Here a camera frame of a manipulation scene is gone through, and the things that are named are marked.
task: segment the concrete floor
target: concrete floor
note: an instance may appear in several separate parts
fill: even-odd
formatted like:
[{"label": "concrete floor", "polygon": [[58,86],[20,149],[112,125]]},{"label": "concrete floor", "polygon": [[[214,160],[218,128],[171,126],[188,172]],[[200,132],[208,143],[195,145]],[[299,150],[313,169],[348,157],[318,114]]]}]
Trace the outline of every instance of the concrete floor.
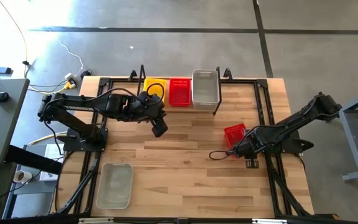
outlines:
[{"label": "concrete floor", "polygon": [[[257,28],[252,0],[3,2],[24,27]],[[266,29],[358,29],[358,0],[259,0],[259,4]],[[143,63],[146,73],[153,75],[188,76],[197,68],[221,66],[229,67],[235,77],[266,77],[258,34],[26,32],[32,84],[56,84],[80,67],[56,35],[95,75],[128,75]],[[357,97],[358,35],[269,34],[266,40],[273,75],[285,79],[292,111],[319,91],[341,104]],[[0,65],[12,67],[13,77],[22,76],[23,49],[19,33],[0,6]],[[50,134],[36,116],[41,97],[27,93],[13,144],[21,146]],[[56,131],[65,130],[54,125]],[[304,156],[315,212],[358,221],[358,180],[345,184],[341,178],[356,171],[356,165],[340,120],[314,122],[300,133],[315,144]],[[46,213],[49,203],[50,195],[20,196],[14,216]]]}]

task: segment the desk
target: desk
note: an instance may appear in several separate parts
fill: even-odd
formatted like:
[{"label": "desk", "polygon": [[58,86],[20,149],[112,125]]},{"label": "desk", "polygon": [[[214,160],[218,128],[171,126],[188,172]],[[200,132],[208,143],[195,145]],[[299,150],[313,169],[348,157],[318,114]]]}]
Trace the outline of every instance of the desk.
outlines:
[{"label": "desk", "polygon": [[[96,96],[99,78],[85,77],[80,94]],[[291,115],[284,81],[278,78],[267,81],[274,118],[280,121]],[[115,83],[114,87],[137,91],[135,83]],[[229,157],[212,161],[208,158],[210,151],[226,149],[223,128],[244,123],[250,129],[259,124],[252,85],[222,84],[222,98],[215,116],[212,113],[172,112],[167,107],[164,120],[168,131],[160,138],[152,134],[151,124],[109,119],[108,145],[101,157],[92,217],[272,218],[272,199],[263,155],[259,155],[259,169],[246,169],[243,159]],[[89,112],[76,112],[75,115],[84,122],[91,122]],[[59,183],[59,207],[79,183],[83,157],[84,153],[75,152],[66,161]],[[289,189],[302,206],[313,213],[301,162],[291,154],[282,157]],[[110,162],[130,163],[134,168],[131,204],[123,210],[96,206],[100,172],[102,166]],[[278,197],[280,208],[284,210],[280,192]]]}]

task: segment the yellow basket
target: yellow basket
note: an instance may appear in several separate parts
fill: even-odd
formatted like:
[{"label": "yellow basket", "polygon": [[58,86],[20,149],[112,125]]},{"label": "yellow basket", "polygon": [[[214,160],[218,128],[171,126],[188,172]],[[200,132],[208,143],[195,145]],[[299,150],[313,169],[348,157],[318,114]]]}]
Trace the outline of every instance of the yellow basket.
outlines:
[{"label": "yellow basket", "polygon": [[[166,80],[163,80],[163,79],[158,79],[158,78],[146,78],[144,80],[144,87],[143,87],[143,91],[146,91],[147,88],[153,84],[153,83],[159,83],[161,84],[162,86],[164,86],[164,97],[162,98],[162,102],[164,102],[164,99],[165,99],[165,96],[167,95],[167,89],[165,88],[166,87],[166,84],[167,84],[167,81]],[[157,96],[161,97],[162,96],[162,89],[159,85],[154,85],[152,86],[150,89],[149,89],[149,94],[157,94]]]}]

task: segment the wooden tabletop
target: wooden tabletop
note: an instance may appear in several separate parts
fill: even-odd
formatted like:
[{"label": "wooden tabletop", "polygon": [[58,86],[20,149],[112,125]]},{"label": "wooden tabletop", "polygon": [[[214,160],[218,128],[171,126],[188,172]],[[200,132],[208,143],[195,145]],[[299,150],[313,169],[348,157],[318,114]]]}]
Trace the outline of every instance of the wooden tabletop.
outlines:
[{"label": "wooden tabletop", "polygon": [[[80,94],[96,96],[99,78],[85,77]],[[287,93],[283,79],[267,80],[277,122],[291,115]],[[137,91],[135,83],[115,83],[114,87]],[[263,155],[258,155],[259,169],[247,169],[243,159],[229,157],[212,161],[208,158],[210,151],[227,149],[224,128],[239,123],[244,123],[247,129],[259,125],[252,85],[222,84],[222,98],[215,116],[212,113],[174,112],[167,107],[164,120],[168,131],[160,138],[154,137],[150,123],[108,119],[108,146],[101,157],[92,216],[272,218],[272,199]],[[87,123],[92,117],[89,112],[75,112],[75,115]],[[79,183],[83,157],[84,153],[75,152],[63,168],[59,207]],[[289,189],[302,206],[313,213],[302,163],[291,154],[282,157]],[[132,198],[126,209],[109,210],[96,206],[102,166],[112,162],[129,163],[134,169]],[[87,196],[88,187],[82,207]],[[284,211],[281,192],[278,197]]]}]

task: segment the red object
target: red object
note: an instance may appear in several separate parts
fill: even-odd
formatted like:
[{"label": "red object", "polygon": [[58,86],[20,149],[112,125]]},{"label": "red object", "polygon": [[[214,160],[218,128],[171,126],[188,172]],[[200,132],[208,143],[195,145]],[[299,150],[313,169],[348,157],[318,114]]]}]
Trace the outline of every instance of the red object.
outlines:
[{"label": "red object", "polygon": [[246,131],[244,124],[237,124],[224,129],[224,138],[229,149],[231,149],[235,143],[241,141],[244,137],[244,131]]},{"label": "red object", "polygon": [[186,107],[190,103],[191,80],[189,78],[171,78],[169,81],[169,104]]}]

